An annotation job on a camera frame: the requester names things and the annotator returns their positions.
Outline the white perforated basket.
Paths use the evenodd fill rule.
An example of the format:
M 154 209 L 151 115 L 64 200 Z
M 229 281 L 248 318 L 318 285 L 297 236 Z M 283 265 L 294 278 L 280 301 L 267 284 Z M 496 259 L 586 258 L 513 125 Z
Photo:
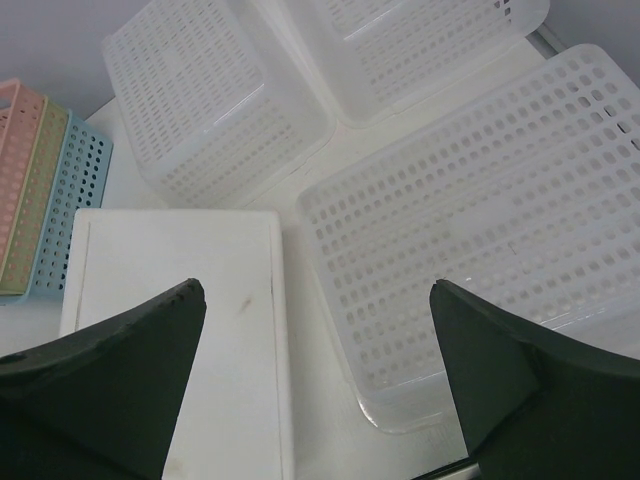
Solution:
M 246 204 L 334 132 L 256 1 L 150 2 L 102 53 L 140 174 L 173 208 Z
M 297 212 L 358 403 L 450 417 L 429 306 L 446 279 L 594 336 L 639 305 L 639 90 L 582 44 L 305 190 Z
M 534 32 L 547 1 L 259 1 L 312 88 L 369 127 L 495 60 Z

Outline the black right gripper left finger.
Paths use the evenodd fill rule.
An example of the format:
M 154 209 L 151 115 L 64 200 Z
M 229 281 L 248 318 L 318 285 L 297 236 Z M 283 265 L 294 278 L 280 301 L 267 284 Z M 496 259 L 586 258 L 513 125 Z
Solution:
M 161 478 L 205 315 L 188 279 L 2 357 L 2 478 Z

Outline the pink basket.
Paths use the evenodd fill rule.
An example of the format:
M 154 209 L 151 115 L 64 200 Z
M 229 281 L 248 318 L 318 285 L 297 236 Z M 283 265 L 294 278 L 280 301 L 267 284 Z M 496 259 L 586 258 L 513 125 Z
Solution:
M 14 78 L 1 82 L 1 269 L 14 232 L 45 97 Z

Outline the blue basket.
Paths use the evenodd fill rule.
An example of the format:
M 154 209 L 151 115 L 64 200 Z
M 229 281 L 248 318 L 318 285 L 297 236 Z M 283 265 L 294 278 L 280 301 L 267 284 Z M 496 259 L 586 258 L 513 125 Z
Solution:
M 112 150 L 109 138 L 77 114 L 68 113 L 26 291 L 20 295 L 3 295 L 2 305 L 37 297 L 63 298 L 74 215 L 79 209 L 101 206 Z

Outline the yellow-green basket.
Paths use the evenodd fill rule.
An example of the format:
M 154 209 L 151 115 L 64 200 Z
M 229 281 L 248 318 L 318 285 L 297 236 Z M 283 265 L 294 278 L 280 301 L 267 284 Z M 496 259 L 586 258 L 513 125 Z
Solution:
M 3 260 L 1 299 L 26 294 L 68 122 L 67 111 L 45 97 L 17 220 Z

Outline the small white basket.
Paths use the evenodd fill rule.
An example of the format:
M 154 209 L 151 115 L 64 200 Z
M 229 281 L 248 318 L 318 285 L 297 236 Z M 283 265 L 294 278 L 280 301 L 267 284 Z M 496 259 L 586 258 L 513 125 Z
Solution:
M 75 435 L 131 477 L 293 477 L 275 213 L 80 210 L 61 334 L 97 341 Z

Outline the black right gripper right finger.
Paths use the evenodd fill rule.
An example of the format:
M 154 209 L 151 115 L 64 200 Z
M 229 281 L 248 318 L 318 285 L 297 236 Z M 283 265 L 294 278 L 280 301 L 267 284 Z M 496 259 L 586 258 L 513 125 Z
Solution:
M 449 280 L 429 304 L 470 458 L 484 479 L 636 479 L 639 362 Z

